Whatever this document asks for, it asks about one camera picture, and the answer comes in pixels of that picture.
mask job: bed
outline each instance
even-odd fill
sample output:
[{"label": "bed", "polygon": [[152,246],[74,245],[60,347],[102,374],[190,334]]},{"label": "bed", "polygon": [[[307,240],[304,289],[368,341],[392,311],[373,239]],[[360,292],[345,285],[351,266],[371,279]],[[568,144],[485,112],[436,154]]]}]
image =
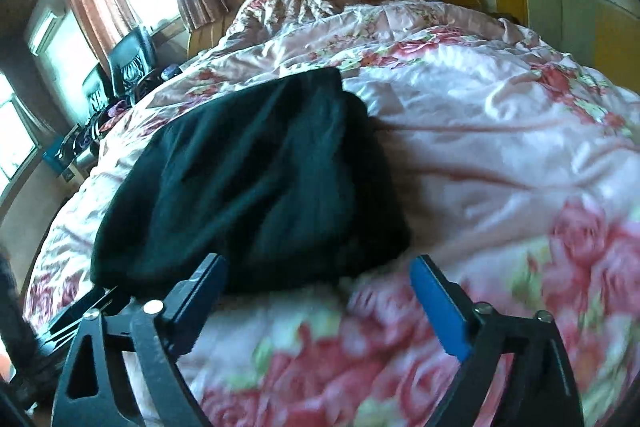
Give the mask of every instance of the bed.
[{"label": "bed", "polygon": [[[216,427],[421,426],[457,369],[407,277],[429,253],[476,301],[556,317],[586,424],[634,422],[640,369],[640,98],[483,0],[228,0],[184,73],[146,96],[54,220],[25,314],[84,294],[100,220],[150,136],[193,107],[333,66],[367,105],[410,249],[338,287],[225,298],[178,365]],[[153,404],[127,359],[143,414]],[[501,360],[477,426],[508,374]]]}]

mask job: black chair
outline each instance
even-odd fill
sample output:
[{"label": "black chair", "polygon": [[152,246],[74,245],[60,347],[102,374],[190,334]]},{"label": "black chair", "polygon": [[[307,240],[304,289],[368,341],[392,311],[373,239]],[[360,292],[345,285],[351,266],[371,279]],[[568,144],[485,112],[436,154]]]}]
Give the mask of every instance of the black chair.
[{"label": "black chair", "polygon": [[109,76],[100,64],[82,82],[82,93],[86,98],[89,120],[73,137],[73,154],[78,167],[88,170],[97,161],[100,127],[109,120],[109,108],[118,100],[113,96]]},{"label": "black chair", "polygon": [[115,98],[135,105],[162,84],[158,56],[151,36],[143,26],[133,29],[108,55]]}]

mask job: black cloth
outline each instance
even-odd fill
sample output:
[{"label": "black cloth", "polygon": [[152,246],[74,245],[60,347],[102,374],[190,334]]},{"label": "black cloth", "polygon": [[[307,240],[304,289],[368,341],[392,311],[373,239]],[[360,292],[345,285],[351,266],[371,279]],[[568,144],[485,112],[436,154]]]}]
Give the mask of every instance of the black cloth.
[{"label": "black cloth", "polygon": [[98,229],[91,279],[162,298],[209,252],[226,291],[335,282],[410,234],[362,101],[334,68],[204,103],[158,130]]}]

